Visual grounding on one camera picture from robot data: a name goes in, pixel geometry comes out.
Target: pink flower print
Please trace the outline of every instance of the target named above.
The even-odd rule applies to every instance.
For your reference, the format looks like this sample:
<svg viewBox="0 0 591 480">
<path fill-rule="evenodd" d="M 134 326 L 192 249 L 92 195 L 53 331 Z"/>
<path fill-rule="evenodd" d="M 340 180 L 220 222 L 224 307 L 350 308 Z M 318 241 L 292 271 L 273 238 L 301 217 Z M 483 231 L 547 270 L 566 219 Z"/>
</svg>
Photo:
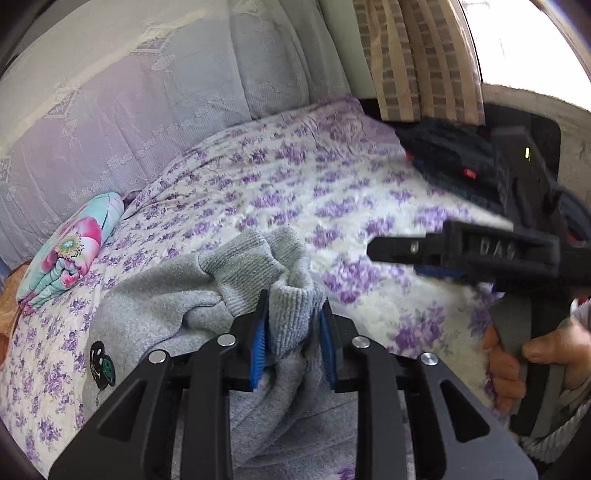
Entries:
<svg viewBox="0 0 591 480">
<path fill-rule="evenodd" d="M 25 300 L 21 300 L 19 305 L 21 306 L 22 314 L 25 317 L 27 317 L 35 312 L 35 310 L 33 310 L 33 307 L 31 307 L 28 303 L 26 303 Z"/>
<path fill-rule="evenodd" d="M 49 273 L 56 266 L 57 260 L 64 258 L 78 269 L 76 274 L 78 277 L 75 280 L 62 278 L 62 281 L 64 285 L 66 281 L 75 283 L 88 272 L 92 261 L 99 253 L 101 239 L 102 231 L 97 221 L 93 217 L 81 218 L 57 241 L 56 246 L 43 259 L 42 272 Z"/>
<path fill-rule="evenodd" d="M 60 275 L 60 280 L 65 288 L 72 288 L 80 280 L 80 274 L 77 272 L 72 275 L 67 270 L 64 270 Z"/>
</svg>

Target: metal screw head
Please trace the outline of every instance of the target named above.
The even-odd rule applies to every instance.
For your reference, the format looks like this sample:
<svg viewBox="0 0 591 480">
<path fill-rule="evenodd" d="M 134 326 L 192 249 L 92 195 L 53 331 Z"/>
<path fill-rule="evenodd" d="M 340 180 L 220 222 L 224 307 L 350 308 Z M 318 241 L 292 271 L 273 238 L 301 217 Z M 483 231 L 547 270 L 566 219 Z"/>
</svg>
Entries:
<svg viewBox="0 0 591 480">
<path fill-rule="evenodd" d="M 231 335 L 230 333 L 224 333 L 217 337 L 217 344 L 221 346 L 232 346 L 236 343 L 236 337 Z"/>
<path fill-rule="evenodd" d="M 166 352 L 164 350 L 154 350 L 148 355 L 148 360 L 153 364 L 161 364 L 166 360 Z"/>
<path fill-rule="evenodd" d="M 434 353 L 425 352 L 421 355 L 421 362 L 432 367 L 433 365 L 437 365 L 439 363 L 439 357 Z"/>
<path fill-rule="evenodd" d="M 355 337 L 351 343 L 355 348 L 367 348 L 369 347 L 369 339 L 366 337 L 358 336 Z"/>
</svg>

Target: window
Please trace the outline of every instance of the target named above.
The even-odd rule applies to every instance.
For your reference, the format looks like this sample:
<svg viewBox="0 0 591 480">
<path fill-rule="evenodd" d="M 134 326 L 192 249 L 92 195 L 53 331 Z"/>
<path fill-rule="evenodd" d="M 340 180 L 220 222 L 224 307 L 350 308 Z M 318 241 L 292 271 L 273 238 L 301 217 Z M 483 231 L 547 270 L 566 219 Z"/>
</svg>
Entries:
<svg viewBox="0 0 591 480">
<path fill-rule="evenodd" d="M 591 111 L 591 82 L 558 28 L 530 0 L 460 0 L 482 80 Z"/>
</svg>

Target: human hand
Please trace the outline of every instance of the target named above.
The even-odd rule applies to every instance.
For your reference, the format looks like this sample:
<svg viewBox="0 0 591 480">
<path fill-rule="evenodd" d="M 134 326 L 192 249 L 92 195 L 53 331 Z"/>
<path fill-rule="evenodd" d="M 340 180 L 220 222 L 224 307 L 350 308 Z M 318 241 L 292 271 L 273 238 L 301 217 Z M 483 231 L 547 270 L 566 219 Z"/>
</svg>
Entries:
<svg viewBox="0 0 591 480">
<path fill-rule="evenodd" d="M 514 400 L 525 397 L 526 392 L 525 383 L 519 380 L 519 362 L 503 351 L 493 326 L 486 330 L 482 347 L 489 350 L 496 407 L 509 413 Z M 567 390 L 581 386 L 591 375 L 591 333 L 574 318 L 567 327 L 525 343 L 521 353 L 534 364 L 566 366 L 564 387 Z"/>
</svg>

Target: purple floral bedsheet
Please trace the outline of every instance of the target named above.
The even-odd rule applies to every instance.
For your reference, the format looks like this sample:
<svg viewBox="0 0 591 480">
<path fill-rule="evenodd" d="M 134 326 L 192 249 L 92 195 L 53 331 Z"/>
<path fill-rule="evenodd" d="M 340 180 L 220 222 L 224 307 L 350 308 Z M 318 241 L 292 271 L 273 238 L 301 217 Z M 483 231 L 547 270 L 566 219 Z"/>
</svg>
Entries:
<svg viewBox="0 0 591 480">
<path fill-rule="evenodd" d="M 479 341 L 490 295 L 365 255 L 375 235 L 433 231 L 447 218 L 508 226 L 430 187 L 394 131 L 364 116 L 354 99 L 222 131 L 138 195 L 77 286 L 20 320 L 0 372 L 0 415 L 47 475 L 82 426 L 83 350 L 101 298 L 159 262 L 216 248 L 248 227 L 285 224 L 307 242 L 312 269 L 340 312 L 393 352 L 437 352 L 489 402 Z M 352 478 L 352 464 L 330 477 Z"/>
</svg>

